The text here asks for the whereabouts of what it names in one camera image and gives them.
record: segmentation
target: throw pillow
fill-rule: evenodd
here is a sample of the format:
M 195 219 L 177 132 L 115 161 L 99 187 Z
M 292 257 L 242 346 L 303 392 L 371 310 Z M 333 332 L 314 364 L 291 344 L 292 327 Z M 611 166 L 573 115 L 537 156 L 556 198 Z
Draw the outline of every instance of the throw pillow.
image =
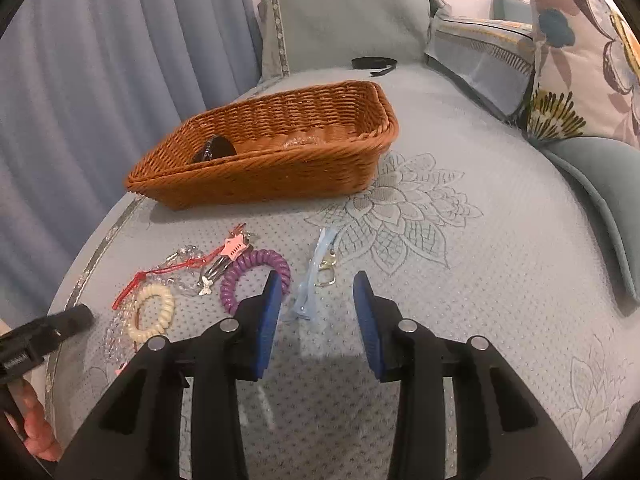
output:
M 640 148 L 640 44 L 612 0 L 531 0 L 536 42 L 527 133 Z
M 426 53 L 431 67 L 471 90 L 501 121 L 514 120 L 529 103 L 534 44 L 527 23 L 438 12 Z

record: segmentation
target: wicker basket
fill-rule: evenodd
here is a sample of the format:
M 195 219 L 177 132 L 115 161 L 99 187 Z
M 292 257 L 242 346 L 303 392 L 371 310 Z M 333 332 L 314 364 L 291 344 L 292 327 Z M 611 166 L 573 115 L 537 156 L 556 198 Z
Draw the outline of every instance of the wicker basket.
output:
M 237 155 L 191 164 L 214 134 Z M 127 189 L 172 209 L 365 189 L 398 136 L 379 85 L 311 86 L 230 104 L 185 121 L 129 173 Z

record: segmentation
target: floral pillow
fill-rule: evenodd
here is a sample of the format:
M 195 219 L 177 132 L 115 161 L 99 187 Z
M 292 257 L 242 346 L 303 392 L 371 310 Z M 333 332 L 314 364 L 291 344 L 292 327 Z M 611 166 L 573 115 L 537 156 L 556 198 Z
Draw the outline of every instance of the floral pillow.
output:
M 533 139 L 595 136 L 640 148 L 640 44 L 607 0 L 531 0 Z

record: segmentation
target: black strap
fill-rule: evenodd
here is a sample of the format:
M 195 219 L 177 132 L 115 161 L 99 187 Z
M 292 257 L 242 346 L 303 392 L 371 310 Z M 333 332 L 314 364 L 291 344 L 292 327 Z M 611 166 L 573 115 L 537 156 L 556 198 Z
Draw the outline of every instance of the black strap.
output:
M 388 74 L 396 66 L 398 66 L 398 60 L 392 57 L 365 56 L 355 57 L 351 60 L 351 67 L 355 70 L 371 70 L 372 68 L 384 69 L 379 72 L 371 72 L 372 77 Z

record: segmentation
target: human hand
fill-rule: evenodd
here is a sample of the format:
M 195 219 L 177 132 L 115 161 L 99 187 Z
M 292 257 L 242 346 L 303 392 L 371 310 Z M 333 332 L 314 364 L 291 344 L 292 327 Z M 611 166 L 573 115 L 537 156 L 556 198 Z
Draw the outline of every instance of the human hand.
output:
M 56 462 L 62 456 L 60 443 L 53 435 L 51 425 L 44 418 L 44 407 L 38 400 L 38 396 L 33 387 L 25 380 L 22 380 L 22 394 L 20 399 L 27 411 L 24 414 L 24 433 L 27 439 L 24 447 L 33 456 L 42 460 Z M 15 421 L 7 415 L 14 430 L 17 430 Z

